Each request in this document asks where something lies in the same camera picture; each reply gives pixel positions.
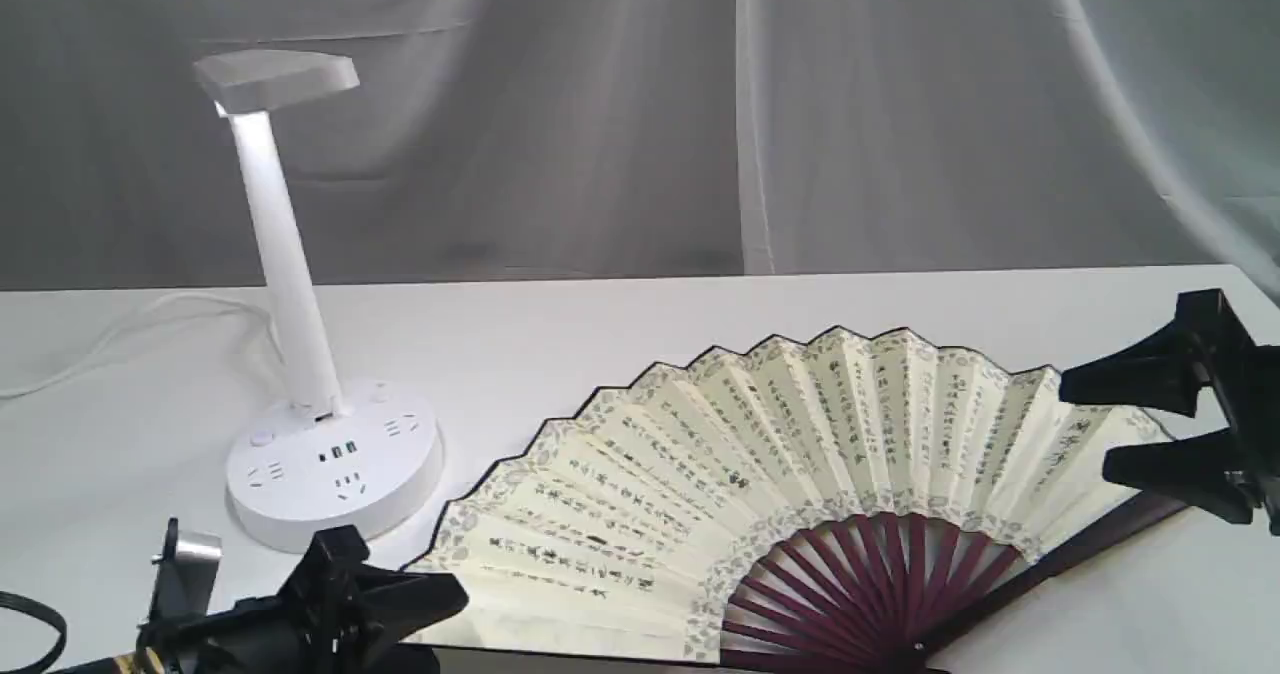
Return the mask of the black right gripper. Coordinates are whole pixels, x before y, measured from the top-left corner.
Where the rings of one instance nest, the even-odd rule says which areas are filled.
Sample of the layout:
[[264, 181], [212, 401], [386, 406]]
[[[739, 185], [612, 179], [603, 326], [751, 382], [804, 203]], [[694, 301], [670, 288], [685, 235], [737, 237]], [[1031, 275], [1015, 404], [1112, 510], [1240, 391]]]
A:
[[1261, 510], [1277, 536], [1277, 347], [1254, 341], [1220, 288], [1180, 294], [1175, 318], [1124, 350], [1065, 370], [1059, 396], [1193, 416], [1199, 391], [1211, 388], [1224, 428], [1111, 449], [1103, 478], [1231, 524], [1251, 524]]

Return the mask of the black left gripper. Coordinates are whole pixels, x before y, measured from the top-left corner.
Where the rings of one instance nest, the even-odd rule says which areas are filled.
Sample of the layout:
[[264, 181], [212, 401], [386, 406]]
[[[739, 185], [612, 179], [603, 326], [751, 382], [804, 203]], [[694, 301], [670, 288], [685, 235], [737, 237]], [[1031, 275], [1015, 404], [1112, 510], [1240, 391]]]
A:
[[352, 524], [316, 533], [274, 595], [140, 625], [132, 648], [78, 673], [370, 673], [406, 637], [462, 613], [451, 574], [370, 567]]

